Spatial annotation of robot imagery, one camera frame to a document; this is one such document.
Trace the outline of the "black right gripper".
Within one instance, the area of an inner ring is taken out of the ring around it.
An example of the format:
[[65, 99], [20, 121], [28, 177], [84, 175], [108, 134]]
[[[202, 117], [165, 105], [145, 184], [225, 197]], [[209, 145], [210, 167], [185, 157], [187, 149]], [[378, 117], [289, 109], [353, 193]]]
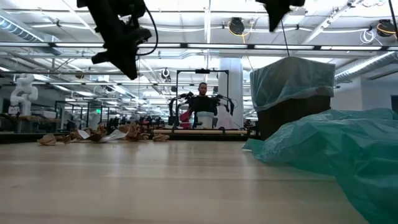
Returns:
[[290, 6], [301, 7], [305, 0], [255, 0], [264, 4], [269, 15], [269, 31], [274, 32], [283, 17], [290, 12]]

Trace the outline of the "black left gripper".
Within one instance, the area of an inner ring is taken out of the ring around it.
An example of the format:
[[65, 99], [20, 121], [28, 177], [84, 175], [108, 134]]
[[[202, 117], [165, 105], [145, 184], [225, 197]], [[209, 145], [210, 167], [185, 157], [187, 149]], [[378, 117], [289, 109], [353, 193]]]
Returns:
[[108, 46], [107, 51], [92, 56], [92, 63], [109, 61], [128, 78], [136, 79], [137, 44], [132, 32], [141, 28], [138, 18], [146, 12], [144, 0], [77, 0], [77, 7], [88, 8], [96, 24], [95, 31]]

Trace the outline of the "light blue bin liner bag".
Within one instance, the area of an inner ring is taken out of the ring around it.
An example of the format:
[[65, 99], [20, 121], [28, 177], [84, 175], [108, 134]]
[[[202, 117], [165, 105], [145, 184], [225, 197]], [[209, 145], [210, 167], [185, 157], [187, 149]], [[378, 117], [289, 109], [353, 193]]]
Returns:
[[250, 73], [251, 99], [257, 112], [290, 99], [333, 97], [335, 65], [286, 57]]

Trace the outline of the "large white paper sheet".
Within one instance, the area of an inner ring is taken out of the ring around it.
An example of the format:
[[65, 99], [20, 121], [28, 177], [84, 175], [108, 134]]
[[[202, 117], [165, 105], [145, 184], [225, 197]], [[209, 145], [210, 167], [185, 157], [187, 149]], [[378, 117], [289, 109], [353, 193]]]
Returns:
[[119, 131], [119, 130], [117, 129], [117, 130], [114, 130], [110, 135], [101, 138], [101, 139], [99, 140], [99, 142], [100, 142], [100, 143], [103, 143], [103, 142], [108, 142], [108, 141], [123, 139], [123, 138], [125, 138], [126, 136], [127, 136], [126, 133], [123, 133], [123, 132], [121, 132], [121, 131]]

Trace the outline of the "brown plastic trash bin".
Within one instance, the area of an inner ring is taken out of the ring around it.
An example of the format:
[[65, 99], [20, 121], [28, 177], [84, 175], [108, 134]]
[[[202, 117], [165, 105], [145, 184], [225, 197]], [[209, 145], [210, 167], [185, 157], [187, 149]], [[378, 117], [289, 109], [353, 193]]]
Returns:
[[266, 140], [286, 123], [329, 110], [331, 108], [330, 99], [329, 96], [320, 95], [302, 99], [289, 99], [257, 112], [257, 127], [261, 139]]

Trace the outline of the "green trash bag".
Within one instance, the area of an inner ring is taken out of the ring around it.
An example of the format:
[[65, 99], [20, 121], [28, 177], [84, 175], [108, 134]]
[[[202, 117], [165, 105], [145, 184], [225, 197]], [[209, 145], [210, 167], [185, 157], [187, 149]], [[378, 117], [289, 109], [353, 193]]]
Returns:
[[328, 110], [282, 125], [243, 146], [272, 165], [332, 175], [371, 224], [398, 224], [398, 114]]

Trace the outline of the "white background plastic bag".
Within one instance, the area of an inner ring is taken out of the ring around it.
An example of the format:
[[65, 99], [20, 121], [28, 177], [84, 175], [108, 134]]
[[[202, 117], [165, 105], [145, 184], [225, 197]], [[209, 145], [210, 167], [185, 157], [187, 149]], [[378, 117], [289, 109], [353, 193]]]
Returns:
[[216, 129], [239, 129], [239, 126], [234, 122], [233, 116], [226, 111], [226, 108], [219, 106], [217, 109], [218, 114], [216, 115]]

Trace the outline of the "white building column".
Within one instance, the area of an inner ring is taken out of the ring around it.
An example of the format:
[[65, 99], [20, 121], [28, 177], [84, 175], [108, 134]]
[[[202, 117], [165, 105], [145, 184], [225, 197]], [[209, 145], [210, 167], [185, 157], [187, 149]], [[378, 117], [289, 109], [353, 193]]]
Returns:
[[243, 66], [240, 58], [220, 58], [218, 74], [219, 94], [232, 99], [234, 103], [233, 121], [243, 127]]

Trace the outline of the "red background container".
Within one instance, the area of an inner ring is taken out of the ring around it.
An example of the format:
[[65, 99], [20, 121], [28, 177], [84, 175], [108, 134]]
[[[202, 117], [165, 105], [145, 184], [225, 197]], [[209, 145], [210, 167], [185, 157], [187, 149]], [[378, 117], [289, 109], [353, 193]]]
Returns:
[[192, 129], [192, 122], [191, 122], [191, 118], [192, 118], [192, 112], [190, 110], [182, 113], [179, 116], [180, 119], [180, 124], [179, 126], [183, 129]]

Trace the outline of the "person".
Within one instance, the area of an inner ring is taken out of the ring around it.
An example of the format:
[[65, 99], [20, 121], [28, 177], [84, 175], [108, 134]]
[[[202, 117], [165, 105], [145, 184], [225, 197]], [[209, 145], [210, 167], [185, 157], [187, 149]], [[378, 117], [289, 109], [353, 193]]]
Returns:
[[215, 102], [209, 97], [206, 96], [207, 93], [207, 84], [205, 82], [201, 82], [198, 86], [198, 95], [194, 97], [188, 108], [189, 115], [194, 114], [193, 127], [195, 128], [198, 124], [197, 113], [198, 112], [209, 112], [212, 113], [213, 116], [217, 115], [217, 108]]

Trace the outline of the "background workbench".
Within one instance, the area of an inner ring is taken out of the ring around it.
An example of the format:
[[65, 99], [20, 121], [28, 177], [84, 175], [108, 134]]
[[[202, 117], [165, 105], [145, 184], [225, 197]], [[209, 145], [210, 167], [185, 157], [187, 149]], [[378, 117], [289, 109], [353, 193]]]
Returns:
[[0, 113], [0, 132], [7, 133], [55, 133], [60, 119], [47, 118], [42, 114], [8, 115]]

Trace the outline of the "white bucket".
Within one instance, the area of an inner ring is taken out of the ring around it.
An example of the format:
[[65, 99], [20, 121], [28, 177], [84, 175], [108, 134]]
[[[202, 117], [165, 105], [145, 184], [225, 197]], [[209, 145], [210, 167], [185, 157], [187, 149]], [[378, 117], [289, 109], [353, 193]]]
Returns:
[[213, 112], [199, 111], [197, 113], [197, 126], [203, 129], [212, 129], [214, 117]]

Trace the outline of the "black background station frame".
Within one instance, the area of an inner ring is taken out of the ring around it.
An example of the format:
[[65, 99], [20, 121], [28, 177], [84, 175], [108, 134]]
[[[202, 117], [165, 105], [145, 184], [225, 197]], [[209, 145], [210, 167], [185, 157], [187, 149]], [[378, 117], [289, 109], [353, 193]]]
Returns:
[[180, 73], [192, 73], [192, 72], [196, 73], [196, 74], [210, 74], [210, 73], [225, 73], [226, 74], [226, 96], [221, 96], [221, 95], [218, 96], [217, 95], [216, 98], [226, 100], [227, 104], [223, 105], [223, 106], [226, 108], [227, 112], [230, 113], [230, 115], [233, 115], [234, 104], [233, 104], [232, 99], [229, 97], [229, 70], [214, 70], [214, 69], [210, 70], [207, 68], [177, 70], [176, 78], [175, 78], [176, 79], [176, 84], [175, 84], [176, 94], [175, 94], [175, 97], [172, 98], [172, 100], [169, 103], [169, 113], [170, 113], [169, 117], [171, 118], [172, 116], [174, 116], [173, 126], [176, 127], [180, 123], [179, 108], [183, 105], [183, 103], [181, 105], [179, 105], [178, 100], [186, 97], [186, 95], [184, 95], [184, 94], [181, 94], [181, 95], [178, 94], [178, 88], [179, 88], [179, 86], [182, 86], [182, 84], [179, 84], [179, 82], [178, 82], [179, 74]]

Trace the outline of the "silver ventilation duct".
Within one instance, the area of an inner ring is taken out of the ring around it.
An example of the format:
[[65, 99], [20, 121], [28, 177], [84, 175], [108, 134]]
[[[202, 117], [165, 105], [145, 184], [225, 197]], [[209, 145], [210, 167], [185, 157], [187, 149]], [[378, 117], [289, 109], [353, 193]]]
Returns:
[[39, 43], [39, 42], [54, 42], [58, 40], [53, 35], [39, 34], [38, 32], [29, 31], [28, 28], [24, 28], [16, 21], [13, 21], [6, 16], [0, 15], [0, 30], [7, 31], [27, 42]]
[[398, 62], [398, 52], [388, 52], [366, 60], [355, 62], [352, 65], [335, 72], [335, 84], [343, 83], [394, 62]]

